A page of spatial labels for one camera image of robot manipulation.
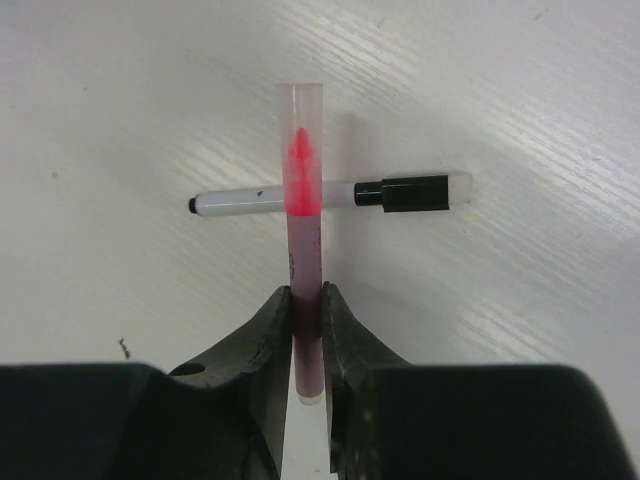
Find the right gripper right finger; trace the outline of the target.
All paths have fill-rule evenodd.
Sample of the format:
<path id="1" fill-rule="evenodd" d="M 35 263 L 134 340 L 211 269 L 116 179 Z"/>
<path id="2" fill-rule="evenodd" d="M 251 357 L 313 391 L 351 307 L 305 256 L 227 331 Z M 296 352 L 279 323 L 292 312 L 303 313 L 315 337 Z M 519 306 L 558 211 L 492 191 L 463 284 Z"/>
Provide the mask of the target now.
<path id="1" fill-rule="evenodd" d="M 322 292 L 330 468 L 341 479 L 634 479 L 608 406 L 554 364 L 414 365 Z"/>

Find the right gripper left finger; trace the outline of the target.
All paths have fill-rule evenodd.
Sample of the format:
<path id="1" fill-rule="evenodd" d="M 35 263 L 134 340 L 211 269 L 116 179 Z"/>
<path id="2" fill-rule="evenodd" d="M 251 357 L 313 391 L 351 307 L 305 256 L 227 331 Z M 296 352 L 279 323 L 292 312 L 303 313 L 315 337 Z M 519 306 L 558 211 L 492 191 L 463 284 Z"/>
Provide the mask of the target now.
<path id="1" fill-rule="evenodd" d="M 5 479 L 277 479 L 291 367 L 291 294 L 163 372 L 136 363 L 1 370 Z"/>

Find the black cap marker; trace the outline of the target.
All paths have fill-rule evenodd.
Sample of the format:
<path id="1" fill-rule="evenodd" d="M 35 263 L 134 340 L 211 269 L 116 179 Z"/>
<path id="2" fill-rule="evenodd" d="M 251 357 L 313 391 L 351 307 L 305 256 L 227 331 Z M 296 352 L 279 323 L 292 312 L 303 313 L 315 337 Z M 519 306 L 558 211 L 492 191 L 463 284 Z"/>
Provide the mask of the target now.
<path id="1" fill-rule="evenodd" d="M 378 181 L 331 181 L 323 186 L 326 209 L 380 207 L 385 213 L 447 211 L 468 203 L 473 177 L 467 172 L 392 177 Z M 281 186 L 202 192 L 188 201 L 200 217 L 278 213 L 284 210 Z"/>

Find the red transparent pen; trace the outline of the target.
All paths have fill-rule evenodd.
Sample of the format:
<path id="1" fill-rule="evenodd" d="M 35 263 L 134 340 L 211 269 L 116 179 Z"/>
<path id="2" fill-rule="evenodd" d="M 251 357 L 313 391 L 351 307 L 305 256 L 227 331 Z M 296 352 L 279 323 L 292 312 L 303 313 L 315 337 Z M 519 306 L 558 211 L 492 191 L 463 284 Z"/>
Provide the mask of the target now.
<path id="1" fill-rule="evenodd" d="M 292 297 L 296 392 L 304 405 L 320 401 L 324 364 L 322 291 L 323 86 L 280 86 L 281 158 Z"/>

